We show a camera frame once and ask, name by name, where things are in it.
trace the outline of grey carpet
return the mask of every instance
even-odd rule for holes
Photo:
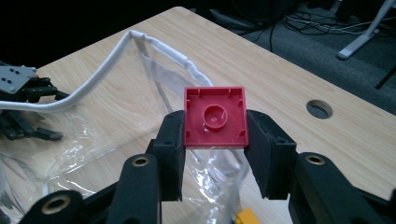
[[[335,18],[337,4],[326,10],[320,7],[308,8],[305,3],[301,3],[298,9]],[[241,36],[270,50],[271,28],[272,26],[266,27]],[[396,115],[396,75],[380,90],[375,88],[396,65],[396,36],[380,33],[346,60],[338,59],[337,53],[358,36],[303,35],[287,29],[279,20],[275,23],[271,43],[274,54]]]

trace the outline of wooden table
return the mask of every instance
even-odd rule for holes
[[[247,109],[269,115],[297,143],[298,152],[312,151],[330,158],[354,186],[385,199],[396,187],[396,118],[388,112],[182,7],[127,30],[146,33],[188,56],[215,86],[244,86]],[[41,67],[37,73],[50,77],[60,90],[71,92],[97,69],[127,30]],[[87,142],[83,145],[86,152],[111,151],[73,172],[53,176],[55,189],[80,189],[88,196],[114,183],[123,162],[143,153],[149,139],[155,138],[166,111],[163,104],[150,101],[153,89],[134,75],[141,72],[136,67],[121,62],[114,75],[70,112],[80,116],[73,119],[77,128],[88,132],[85,139],[84,134],[78,138],[82,145]],[[313,117],[306,109],[311,100],[326,102],[332,116]],[[67,143],[72,140],[67,135],[64,138]],[[35,154],[37,161],[51,161],[54,153],[64,150],[60,146],[64,145],[46,143]],[[72,161],[77,163],[68,161],[62,167],[77,167],[73,164],[78,164],[78,159],[76,156]],[[43,166],[46,168],[41,168],[41,174],[56,174],[56,162]],[[194,188],[189,181],[191,178],[185,176],[185,195]],[[262,223],[291,222],[288,203],[261,199],[251,173],[240,193],[242,207],[252,208]],[[163,223],[176,223],[187,215],[184,203],[164,203]]]

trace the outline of red block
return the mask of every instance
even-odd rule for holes
[[[246,147],[243,87],[190,87],[184,92],[185,147]]]

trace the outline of yellow block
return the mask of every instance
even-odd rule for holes
[[[235,219],[235,224],[260,224],[253,211],[247,208],[240,212]]]

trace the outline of clear plastic bag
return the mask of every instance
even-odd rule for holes
[[[0,103],[1,109],[25,110],[34,125],[64,134],[58,142],[2,136],[0,208],[10,223],[53,191],[75,189],[88,197],[116,182],[123,162],[146,151],[163,117],[183,108],[184,88],[212,85],[186,56],[137,31],[127,32],[93,75],[76,70],[75,76],[87,81],[63,86],[62,77],[51,78],[60,90],[73,92],[75,100],[67,104]],[[163,222],[229,223],[247,171],[240,149],[188,150],[183,202],[163,203]]]

